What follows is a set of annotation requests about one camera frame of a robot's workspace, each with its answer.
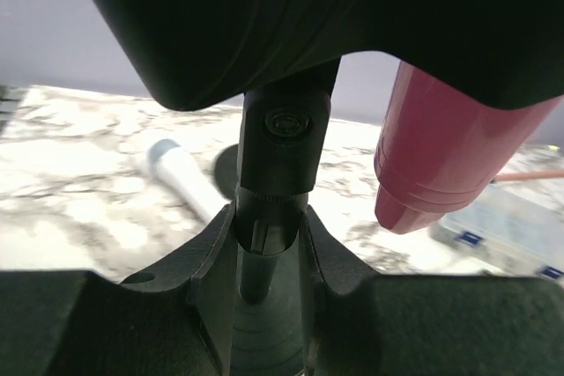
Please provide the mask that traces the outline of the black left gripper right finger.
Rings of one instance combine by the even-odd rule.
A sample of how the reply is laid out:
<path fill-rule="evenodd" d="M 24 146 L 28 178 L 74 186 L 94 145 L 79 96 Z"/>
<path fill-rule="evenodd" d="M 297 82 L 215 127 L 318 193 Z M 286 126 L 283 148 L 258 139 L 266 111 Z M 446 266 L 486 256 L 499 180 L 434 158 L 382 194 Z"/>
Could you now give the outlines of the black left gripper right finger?
<path fill-rule="evenodd" d="M 560 375 L 563 290 L 535 277 L 384 275 L 313 209 L 299 235 L 308 375 Z"/>

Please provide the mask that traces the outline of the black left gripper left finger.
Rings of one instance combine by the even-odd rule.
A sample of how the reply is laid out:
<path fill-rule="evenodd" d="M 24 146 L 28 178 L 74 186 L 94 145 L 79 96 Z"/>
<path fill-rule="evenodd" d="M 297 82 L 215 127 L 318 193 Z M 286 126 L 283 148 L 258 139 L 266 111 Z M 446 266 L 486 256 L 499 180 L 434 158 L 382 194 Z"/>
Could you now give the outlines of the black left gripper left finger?
<path fill-rule="evenodd" d="M 234 211 L 115 284 L 87 270 L 1 275 L 4 375 L 226 375 Z"/>

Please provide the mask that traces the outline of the white toy microphone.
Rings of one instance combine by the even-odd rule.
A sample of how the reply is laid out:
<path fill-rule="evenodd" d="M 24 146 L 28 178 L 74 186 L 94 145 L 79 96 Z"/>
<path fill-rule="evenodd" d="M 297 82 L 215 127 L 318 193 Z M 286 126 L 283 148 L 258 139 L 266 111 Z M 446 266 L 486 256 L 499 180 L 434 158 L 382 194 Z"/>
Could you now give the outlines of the white toy microphone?
<path fill-rule="evenodd" d="M 204 224 L 209 224 L 226 204 L 197 162 L 175 140 L 156 141 L 145 157 L 149 174 L 171 188 Z"/>

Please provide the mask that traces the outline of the pink toy microphone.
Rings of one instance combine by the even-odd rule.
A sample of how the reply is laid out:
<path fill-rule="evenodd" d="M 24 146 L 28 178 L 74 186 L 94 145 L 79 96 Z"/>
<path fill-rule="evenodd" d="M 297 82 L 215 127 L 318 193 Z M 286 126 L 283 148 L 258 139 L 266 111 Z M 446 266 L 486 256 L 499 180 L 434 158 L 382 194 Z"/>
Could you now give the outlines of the pink toy microphone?
<path fill-rule="evenodd" d="M 560 101 L 496 109 L 400 63 L 375 151 L 379 224 L 404 234 L 470 204 Z"/>

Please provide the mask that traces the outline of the black mic stand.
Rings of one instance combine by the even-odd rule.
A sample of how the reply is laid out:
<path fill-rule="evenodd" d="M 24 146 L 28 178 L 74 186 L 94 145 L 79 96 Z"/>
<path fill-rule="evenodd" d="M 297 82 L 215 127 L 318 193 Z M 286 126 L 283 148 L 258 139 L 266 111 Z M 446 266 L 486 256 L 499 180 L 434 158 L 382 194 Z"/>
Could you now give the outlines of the black mic stand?
<path fill-rule="evenodd" d="M 563 93 L 563 0 L 93 0 L 174 111 L 244 97 L 226 375 L 305 373 L 299 235 L 344 55 L 382 51 L 482 105 Z"/>

